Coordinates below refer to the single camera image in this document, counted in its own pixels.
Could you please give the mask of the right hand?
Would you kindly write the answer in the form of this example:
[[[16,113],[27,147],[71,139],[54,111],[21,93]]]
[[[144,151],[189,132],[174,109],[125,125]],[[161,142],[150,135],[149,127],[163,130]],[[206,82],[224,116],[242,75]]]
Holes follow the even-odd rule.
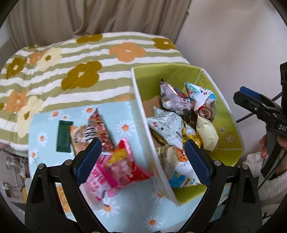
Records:
[[[264,135],[259,141],[259,144],[262,146],[262,148],[261,148],[261,157],[263,159],[267,159],[268,158],[266,141],[267,141],[267,135]],[[281,147],[283,147],[285,149],[285,151],[286,151],[287,138],[283,137],[283,136],[278,136],[277,137],[277,141],[278,141],[279,145]],[[281,163],[276,168],[276,171],[274,172],[274,174],[276,176],[280,176],[283,173],[285,173],[286,170],[287,170],[287,166],[286,166],[286,155],[285,155],[283,160],[281,161]]]

